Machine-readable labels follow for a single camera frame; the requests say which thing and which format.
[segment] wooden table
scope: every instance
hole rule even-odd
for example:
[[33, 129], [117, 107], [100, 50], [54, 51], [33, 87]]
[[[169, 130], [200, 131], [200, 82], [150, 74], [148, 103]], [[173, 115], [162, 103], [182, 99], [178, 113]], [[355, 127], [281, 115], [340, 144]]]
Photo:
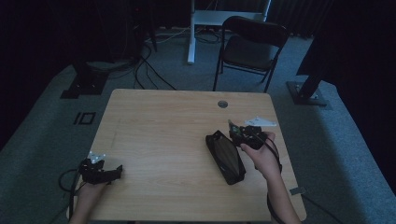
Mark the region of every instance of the wooden table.
[[[228, 107], [220, 108], [218, 101]], [[271, 98], [264, 93], [213, 91], [114, 90], [92, 144], [106, 153], [105, 170], [123, 165], [120, 180], [107, 186], [92, 213], [95, 220], [260, 221], [270, 220], [266, 182], [251, 159], [239, 150], [245, 180], [226, 184], [205, 144], [205, 136], [227, 120], [246, 126], [257, 116], [275, 121]], [[297, 187], [279, 125], [276, 133], [287, 189]], [[300, 195], [290, 196], [301, 219]]]

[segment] finger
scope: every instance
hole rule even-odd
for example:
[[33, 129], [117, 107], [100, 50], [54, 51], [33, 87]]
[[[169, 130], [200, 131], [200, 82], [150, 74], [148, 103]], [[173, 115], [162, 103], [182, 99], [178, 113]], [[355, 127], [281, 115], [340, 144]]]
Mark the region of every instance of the finger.
[[252, 158], [252, 153], [255, 151], [253, 148], [251, 148], [250, 146], [246, 145], [245, 143], [241, 144], [241, 148], [243, 151], [245, 151], [247, 153], [247, 155]]

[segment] black case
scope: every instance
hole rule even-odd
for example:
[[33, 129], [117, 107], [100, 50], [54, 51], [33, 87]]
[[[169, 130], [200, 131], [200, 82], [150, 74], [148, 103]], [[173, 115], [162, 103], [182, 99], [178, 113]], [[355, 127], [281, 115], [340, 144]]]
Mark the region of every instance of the black case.
[[245, 178], [245, 166], [238, 150], [221, 131], [206, 136], [206, 145], [218, 165], [225, 181], [233, 185]]

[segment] white desk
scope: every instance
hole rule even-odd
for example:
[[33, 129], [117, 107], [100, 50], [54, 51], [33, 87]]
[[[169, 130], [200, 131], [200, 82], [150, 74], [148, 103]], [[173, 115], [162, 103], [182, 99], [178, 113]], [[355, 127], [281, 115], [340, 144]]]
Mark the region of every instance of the white desk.
[[193, 64], [195, 61], [195, 24], [197, 25], [222, 25], [227, 18], [231, 16], [242, 16], [245, 18], [265, 21], [271, 0], [267, 0], [262, 13], [259, 12], [238, 12], [238, 11], [212, 11], [212, 10], [195, 10], [195, 0], [191, 0], [191, 36], [189, 47], [188, 63]]

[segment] gray carpet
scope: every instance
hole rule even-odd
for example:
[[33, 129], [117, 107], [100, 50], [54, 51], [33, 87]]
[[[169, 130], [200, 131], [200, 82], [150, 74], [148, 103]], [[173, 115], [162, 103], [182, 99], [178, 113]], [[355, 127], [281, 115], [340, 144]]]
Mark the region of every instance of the gray carpet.
[[[212, 35], [199, 36], [215, 40]], [[188, 42], [186, 37], [175, 37], [159, 43], [158, 52], [152, 52], [148, 61], [178, 90], [211, 91], [219, 44], [197, 42], [195, 64], [187, 65]], [[395, 195], [335, 87], [324, 82], [319, 85], [329, 103], [327, 107], [295, 105], [290, 97], [286, 81], [306, 79], [295, 74], [310, 43], [311, 40], [299, 37], [289, 39], [268, 91], [299, 186], [306, 188], [306, 197], [344, 223], [396, 223]], [[101, 69], [108, 66], [94, 65]], [[155, 89], [146, 69], [144, 64], [139, 68], [138, 80], [146, 89]], [[0, 152], [0, 223], [67, 223], [64, 209], [68, 194], [58, 187], [59, 175], [76, 168], [90, 151], [111, 92], [141, 88], [131, 68], [111, 73], [102, 95], [60, 99], [74, 75], [74, 69], [68, 66], [51, 81]], [[170, 89], [151, 70], [148, 75], [159, 89]], [[225, 70], [219, 78], [218, 91], [262, 91], [261, 77], [240, 75], [241, 72]], [[78, 113], [92, 112], [96, 116], [91, 125], [75, 124]], [[71, 179], [72, 176], [65, 177], [66, 187]], [[311, 202], [304, 200], [304, 204], [304, 223], [337, 223]]]

